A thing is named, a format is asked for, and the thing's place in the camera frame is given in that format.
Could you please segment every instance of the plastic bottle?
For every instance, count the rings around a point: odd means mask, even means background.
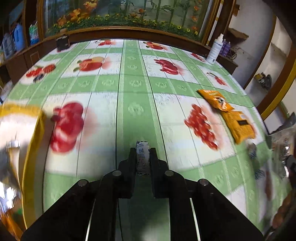
[[[226,39],[224,39],[223,40],[223,46],[222,46],[219,54],[222,54],[223,53],[223,50],[224,50],[226,44],[227,44],[227,41],[226,41]]]
[[[228,52],[229,52],[229,50],[230,50],[230,47],[231,47],[230,42],[228,42],[228,43],[225,45],[225,47],[224,47],[224,49],[223,49],[223,52],[222,52],[222,55],[223,55],[224,57],[228,54]]]
[[[217,39],[215,39],[213,46],[211,48],[211,51],[209,52],[209,55],[207,57],[208,63],[210,64],[215,63],[222,47],[223,47],[223,34],[220,34],[220,36]]]
[[[39,42],[37,21],[35,22],[35,24],[31,24],[31,26],[29,27],[29,35],[31,45]]]
[[[25,39],[22,25],[18,23],[12,32],[13,39],[15,41],[15,48],[17,52],[21,51],[25,47]]]

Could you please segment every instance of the purple bottle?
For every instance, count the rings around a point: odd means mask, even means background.
[[[219,54],[222,54],[222,52],[223,52],[223,49],[224,49],[224,47],[225,47],[225,45],[227,43],[226,39],[224,39],[222,43],[223,43],[223,46],[222,46]]]
[[[223,52],[222,52],[222,55],[223,55],[224,57],[228,54],[230,48],[231,48],[230,42],[226,43],[226,45],[225,45],[225,47],[224,47],[224,49],[223,49]]]

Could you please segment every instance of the fruit print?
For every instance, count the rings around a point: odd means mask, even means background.
[[[201,62],[205,63],[205,60],[203,60],[200,56],[198,56],[196,53],[191,53],[192,56],[200,60]]]
[[[43,72],[45,74],[48,74],[48,73],[52,72],[55,68],[56,68],[56,66],[54,64],[50,64],[50,65],[47,65],[43,68]]]
[[[179,74],[178,68],[170,61],[165,59],[155,59],[155,63],[160,64],[162,69],[160,71],[166,72],[168,74]]]
[[[217,82],[218,84],[220,85],[225,85],[225,86],[228,86],[220,77],[218,77],[217,75],[214,75],[213,73],[207,73],[207,75],[213,77]]]
[[[40,80],[43,79],[45,74],[48,74],[48,73],[52,72],[56,68],[56,66],[55,66],[55,64],[50,64],[50,65],[47,65],[45,67],[33,66],[33,68],[36,68],[36,69],[33,69],[33,70],[29,71],[26,74],[26,77],[27,78],[34,77],[33,83],[37,83],[37,82],[39,82]]]
[[[43,79],[44,74],[39,74],[37,75],[34,79],[33,79],[33,83],[36,83],[38,81],[40,81],[41,79]]]
[[[185,125],[194,130],[194,134],[200,137],[202,142],[212,150],[218,150],[216,145],[216,136],[212,132],[211,125],[207,123],[207,117],[202,113],[202,109],[196,105],[192,105],[192,110],[188,119],[184,120]]]
[[[153,42],[143,42],[146,44],[146,48],[152,48],[152,49],[156,49],[156,50],[167,50],[166,47],[158,44],[158,43],[153,43]]]
[[[38,74],[40,74],[40,72],[42,71],[42,67],[38,67],[37,69],[35,69],[35,70],[31,70],[30,72],[28,72],[27,74],[26,74],[26,77],[35,77],[35,76],[37,76]]]
[[[73,72],[76,72],[78,70],[80,71],[92,71],[95,69],[99,69],[100,67],[107,67],[109,66],[109,62],[105,61],[104,64],[102,63],[104,61],[103,57],[94,57],[94,58],[89,58],[85,60],[79,60],[77,63],[79,64],[79,67],[75,68]]]
[[[51,120],[56,122],[50,141],[53,151],[65,153],[71,151],[76,143],[77,136],[83,129],[84,120],[81,115],[83,106],[77,102],[71,102],[62,108],[54,108]]]
[[[99,43],[98,45],[99,46],[102,46],[102,45],[111,45],[113,42],[110,40],[110,39],[106,39],[105,41]]]

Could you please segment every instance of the small black box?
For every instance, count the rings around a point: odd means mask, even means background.
[[[60,52],[64,49],[68,49],[70,47],[69,36],[64,35],[56,39],[57,43],[57,51]]]

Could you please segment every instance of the plastic bag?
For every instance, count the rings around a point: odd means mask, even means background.
[[[247,138],[255,138],[255,131],[241,111],[221,112],[236,144]]]
[[[226,112],[234,109],[226,102],[225,97],[219,91],[198,90],[198,92],[216,109]]]

